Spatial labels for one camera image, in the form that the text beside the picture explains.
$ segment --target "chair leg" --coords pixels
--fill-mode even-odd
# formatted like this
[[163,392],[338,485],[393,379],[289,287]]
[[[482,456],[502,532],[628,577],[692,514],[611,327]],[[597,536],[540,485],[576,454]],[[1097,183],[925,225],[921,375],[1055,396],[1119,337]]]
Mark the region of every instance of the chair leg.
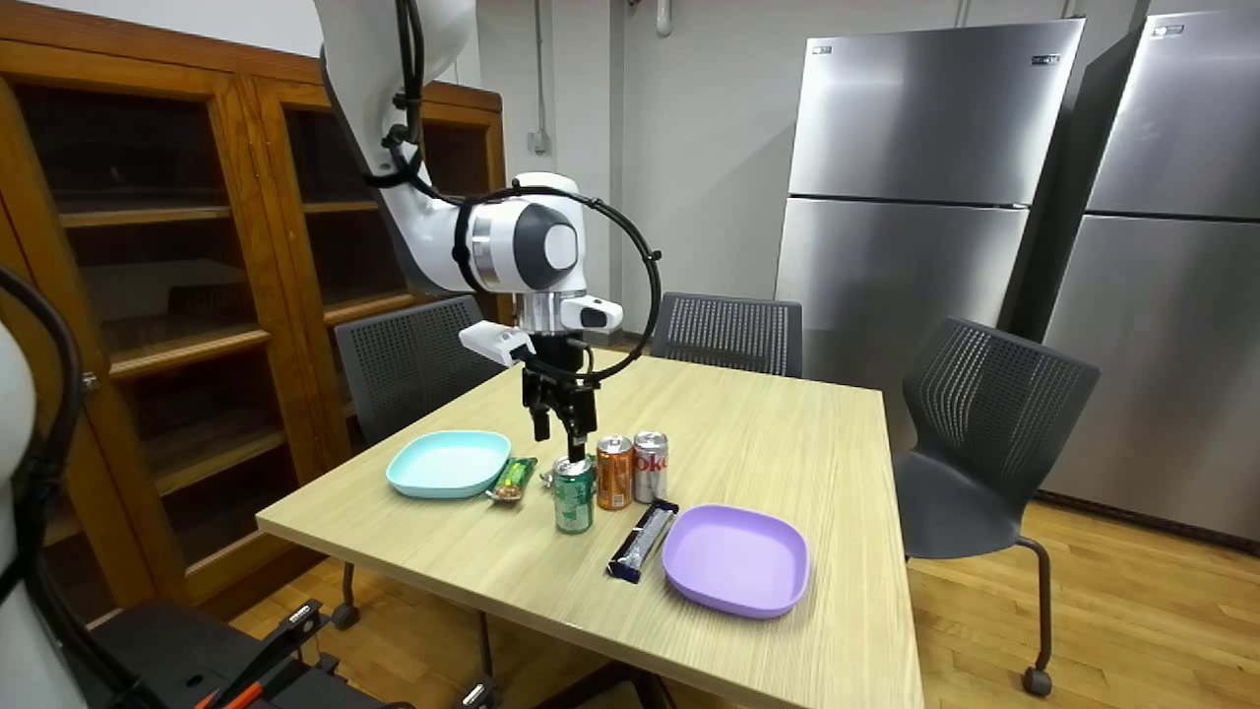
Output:
[[359,624],[359,608],[355,608],[355,565],[341,566],[341,608],[330,612],[330,624],[338,632],[355,627]]
[[490,709],[494,698],[494,665],[486,645],[486,615],[476,612],[476,640],[478,640],[478,681],[460,698],[460,709]]
[[1017,539],[1021,549],[1036,551],[1036,583],[1040,583],[1040,656],[1022,670],[1022,695],[1047,698],[1055,689],[1047,665],[1051,665],[1051,551],[1027,536]]

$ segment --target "wooden cabinet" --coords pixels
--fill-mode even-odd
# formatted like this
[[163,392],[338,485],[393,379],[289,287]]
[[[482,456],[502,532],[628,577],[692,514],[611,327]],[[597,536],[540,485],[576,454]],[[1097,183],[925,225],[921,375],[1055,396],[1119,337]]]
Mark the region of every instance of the wooden cabinet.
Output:
[[[443,188],[502,187],[494,95],[438,87],[423,117]],[[308,565],[257,509],[350,454],[330,327],[412,303],[320,69],[0,3],[0,134],[3,270],[94,379],[74,485],[102,496],[66,522],[119,515],[52,549],[85,539],[115,604],[257,598]]]

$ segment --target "teal plate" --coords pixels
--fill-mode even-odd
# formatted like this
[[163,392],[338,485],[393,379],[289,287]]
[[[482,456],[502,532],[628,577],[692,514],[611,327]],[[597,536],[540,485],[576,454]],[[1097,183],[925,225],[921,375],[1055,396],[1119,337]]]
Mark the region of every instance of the teal plate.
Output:
[[442,430],[409,442],[384,465],[384,481],[401,496],[460,501],[478,496],[502,469],[510,442],[482,430]]

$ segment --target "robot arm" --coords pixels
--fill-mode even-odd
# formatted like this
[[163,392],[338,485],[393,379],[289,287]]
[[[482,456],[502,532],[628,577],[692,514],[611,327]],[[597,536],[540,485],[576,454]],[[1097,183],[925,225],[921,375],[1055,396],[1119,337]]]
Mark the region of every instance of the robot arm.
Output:
[[[460,342],[498,367],[523,362],[523,405],[534,419],[534,439],[547,439],[551,410],[566,425],[566,456],[583,456],[583,439],[594,430],[597,379],[637,358],[654,327],[662,292],[658,258],[625,216],[576,199],[576,183],[556,174],[523,174],[507,194],[465,201],[433,188],[418,103],[419,87],[472,32],[476,0],[314,0],[314,11],[330,100],[360,171],[383,188],[405,259],[442,292],[502,292],[523,299],[514,327],[476,325],[460,330]],[[603,375],[578,375],[578,337],[614,330],[620,306],[586,292],[583,208],[625,228],[654,287],[641,342]]]
[[443,201],[412,125],[418,90],[465,44],[472,0],[314,0],[321,25],[321,70],[341,112],[366,174],[405,174],[383,183],[383,201],[405,258],[443,292],[523,295],[520,330],[614,330],[620,306],[586,295],[583,208],[556,194],[576,194],[566,178],[523,174],[514,187],[540,188],[502,201]]

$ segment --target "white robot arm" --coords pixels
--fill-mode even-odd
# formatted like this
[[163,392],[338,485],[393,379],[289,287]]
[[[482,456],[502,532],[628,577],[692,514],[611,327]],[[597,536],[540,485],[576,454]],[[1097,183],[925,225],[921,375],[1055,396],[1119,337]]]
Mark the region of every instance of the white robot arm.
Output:
[[[576,183],[523,174],[507,194],[443,199],[423,171],[418,125],[419,87],[455,58],[476,19],[476,0],[314,0],[321,25],[321,75],[360,171],[383,188],[401,254],[442,292],[520,295],[514,327],[476,325],[460,342],[498,367],[523,362],[523,405],[534,439],[547,410],[566,425],[566,454],[586,456],[597,379],[637,358],[658,306],[654,254],[614,208],[578,199]],[[586,330],[614,330],[620,306],[594,299],[583,275],[583,208],[611,216],[650,274],[650,325],[625,362],[578,375]]]
[[15,469],[34,434],[34,385],[23,351],[0,325],[0,687],[15,704],[82,704],[62,657],[20,589]]

